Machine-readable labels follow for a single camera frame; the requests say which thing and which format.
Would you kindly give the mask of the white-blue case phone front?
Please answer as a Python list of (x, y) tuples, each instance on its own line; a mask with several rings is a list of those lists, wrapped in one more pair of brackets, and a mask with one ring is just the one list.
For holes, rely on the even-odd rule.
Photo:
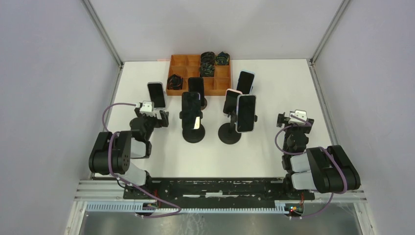
[(238, 133), (252, 132), (255, 123), (256, 96), (254, 94), (242, 94), (237, 98), (236, 106), (236, 131)]

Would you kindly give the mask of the black clamp stand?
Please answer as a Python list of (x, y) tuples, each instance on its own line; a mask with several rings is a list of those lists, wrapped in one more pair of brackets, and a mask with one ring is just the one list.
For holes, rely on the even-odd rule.
[(230, 121), (220, 126), (218, 130), (218, 137), (223, 143), (232, 145), (232, 144), (237, 143), (241, 139), (242, 133), (238, 133), (236, 131), (236, 121), (237, 121), (236, 110), (233, 111), (231, 115), (228, 115), (228, 117), (230, 117)]
[(202, 111), (195, 116), (194, 122), (190, 121), (189, 112), (180, 111), (179, 118), (182, 120), (182, 136), (186, 142), (198, 143), (205, 137), (206, 130), (201, 123), (201, 119), (203, 118)]

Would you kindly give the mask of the black phone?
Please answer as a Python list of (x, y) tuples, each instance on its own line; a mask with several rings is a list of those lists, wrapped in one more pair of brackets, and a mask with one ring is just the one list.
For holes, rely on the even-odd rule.
[(202, 77), (190, 77), (188, 79), (188, 91), (197, 92), (200, 100), (205, 97), (204, 79)]
[(184, 130), (199, 129), (201, 125), (201, 98), (198, 92), (182, 94), (182, 110), (180, 112)]

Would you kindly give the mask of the pink case phone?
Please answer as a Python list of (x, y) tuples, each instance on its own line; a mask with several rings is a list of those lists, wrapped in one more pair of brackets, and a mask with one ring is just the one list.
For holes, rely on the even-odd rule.
[(236, 110), (237, 106), (237, 98), (239, 95), (242, 95), (243, 93), (238, 90), (234, 89), (227, 89), (226, 95), (225, 95), (225, 103), (223, 108), (223, 113), (225, 115), (231, 115), (233, 111)]

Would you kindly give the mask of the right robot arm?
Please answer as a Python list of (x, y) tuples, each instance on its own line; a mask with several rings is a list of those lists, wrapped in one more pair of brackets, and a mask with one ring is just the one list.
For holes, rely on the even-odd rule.
[(287, 171), (282, 192), (289, 200), (306, 190), (343, 194), (361, 186), (359, 173), (340, 145), (307, 147), (313, 124), (314, 120), (302, 110), (277, 116), (277, 135), (283, 135), (283, 144), (276, 147)]

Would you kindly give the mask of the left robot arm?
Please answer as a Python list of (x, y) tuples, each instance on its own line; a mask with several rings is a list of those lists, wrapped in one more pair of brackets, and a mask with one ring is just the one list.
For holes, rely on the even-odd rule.
[(92, 173), (115, 177), (128, 189), (135, 188), (136, 195), (145, 200), (155, 190), (152, 178), (131, 160), (150, 157), (153, 147), (150, 137), (154, 129), (169, 126), (169, 112), (158, 110), (151, 115), (141, 114), (138, 108), (135, 112), (137, 117), (130, 121), (130, 130), (98, 134), (89, 157), (89, 169)]

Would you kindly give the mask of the phone with clear case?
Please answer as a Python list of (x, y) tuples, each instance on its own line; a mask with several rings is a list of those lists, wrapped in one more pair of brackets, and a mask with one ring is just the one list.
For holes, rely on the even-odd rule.
[(166, 99), (163, 84), (161, 82), (147, 83), (150, 99), (154, 104), (154, 109), (165, 109)]

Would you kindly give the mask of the round wooden phone stand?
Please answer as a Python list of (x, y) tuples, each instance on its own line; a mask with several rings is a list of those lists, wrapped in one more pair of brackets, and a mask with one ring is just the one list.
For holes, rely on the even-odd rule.
[(207, 99), (204, 97), (201, 99), (201, 110), (204, 110), (207, 107)]

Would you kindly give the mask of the blue case phone rear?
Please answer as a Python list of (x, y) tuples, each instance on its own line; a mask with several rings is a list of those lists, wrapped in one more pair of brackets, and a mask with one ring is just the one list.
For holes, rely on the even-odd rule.
[(250, 94), (253, 88), (254, 77), (254, 72), (242, 70), (239, 74), (236, 89), (242, 94)]

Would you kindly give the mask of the black phone on wooden stand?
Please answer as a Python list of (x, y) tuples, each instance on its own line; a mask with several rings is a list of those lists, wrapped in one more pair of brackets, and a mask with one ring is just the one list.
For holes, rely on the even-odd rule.
[(188, 91), (197, 92), (200, 100), (205, 97), (204, 79), (202, 77), (190, 77), (188, 79)]

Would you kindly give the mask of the black coiled band front-left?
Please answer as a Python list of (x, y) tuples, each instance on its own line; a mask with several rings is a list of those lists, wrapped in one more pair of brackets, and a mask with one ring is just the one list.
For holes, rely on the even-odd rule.
[(168, 90), (182, 90), (184, 80), (181, 76), (173, 74), (167, 79), (167, 89)]

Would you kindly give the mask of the black coiled band middle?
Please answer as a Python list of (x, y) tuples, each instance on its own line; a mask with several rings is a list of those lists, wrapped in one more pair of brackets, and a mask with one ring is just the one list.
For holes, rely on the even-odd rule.
[(199, 72), (201, 77), (214, 77), (215, 66), (210, 63), (202, 63)]

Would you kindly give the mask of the black coiled band top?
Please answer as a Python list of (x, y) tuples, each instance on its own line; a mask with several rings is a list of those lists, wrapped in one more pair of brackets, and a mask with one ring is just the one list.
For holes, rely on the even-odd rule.
[(200, 55), (201, 64), (211, 64), (215, 65), (215, 53), (212, 51), (204, 52)]

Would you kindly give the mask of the green-black coiled band right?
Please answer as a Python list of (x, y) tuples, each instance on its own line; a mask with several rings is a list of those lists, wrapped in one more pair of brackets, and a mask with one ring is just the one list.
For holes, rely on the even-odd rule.
[(228, 66), (230, 63), (230, 55), (225, 52), (220, 52), (215, 56), (215, 64), (217, 66)]

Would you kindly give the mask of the aluminium rail frame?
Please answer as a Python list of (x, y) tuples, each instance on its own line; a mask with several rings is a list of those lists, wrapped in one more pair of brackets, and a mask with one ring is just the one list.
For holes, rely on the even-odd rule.
[[(74, 201), (124, 201), (124, 189), (115, 181), (81, 180), (78, 184)], [(348, 191), (345, 194), (335, 194), (333, 203), (367, 203), (362, 190)]]

